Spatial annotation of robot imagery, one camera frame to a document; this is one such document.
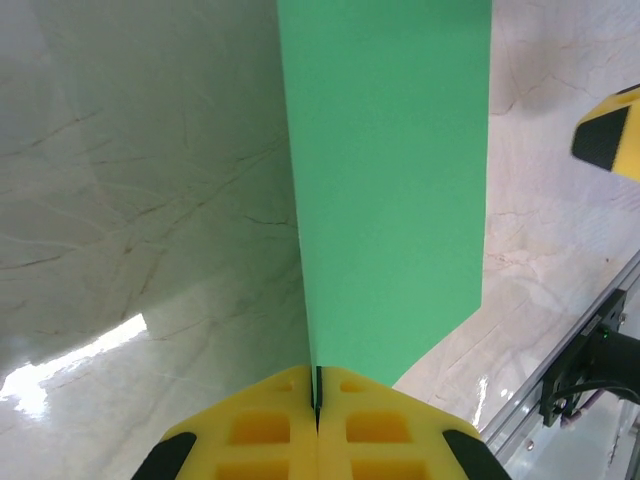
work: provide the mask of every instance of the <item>black stripe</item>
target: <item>black stripe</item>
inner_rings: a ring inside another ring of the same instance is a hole
[[[175,480],[196,438],[195,433],[184,432],[160,442],[153,447],[132,480]]]
[[[457,430],[447,430],[442,435],[469,480],[511,480],[481,440]]]
[[[634,85],[633,87],[629,87],[629,88],[625,88],[624,90],[620,90],[618,93],[616,93],[616,95],[622,95],[623,93],[630,92],[631,90],[635,90],[638,87],[640,87],[640,83],[637,84],[637,85]]]
[[[322,409],[322,367],[316,367],[316,429],[320,425],[320,410]]]
[[[620,108],[578,125],[571,153],[580,160],[611,171],[628,114],[629,107]]]

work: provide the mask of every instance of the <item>green board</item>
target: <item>green board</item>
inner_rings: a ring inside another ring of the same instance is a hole
[[[278,8],[312,360],[392,384],[480,306],[491,4]]]

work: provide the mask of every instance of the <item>marble veining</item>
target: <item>marble veining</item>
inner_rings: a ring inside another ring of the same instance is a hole
[[[638,13],[494,2],[484,303],[397,388],[483,427],[640,248],[640,185],[568,152]],[[274,0],[0,4],[1,478],[130,478],[307,363],[301,280]]]
[[[640,185],[569,153],[577,121],[640,81],[638,14],[494,1],[483,304],[400,390],[483,428],[640,249]]]

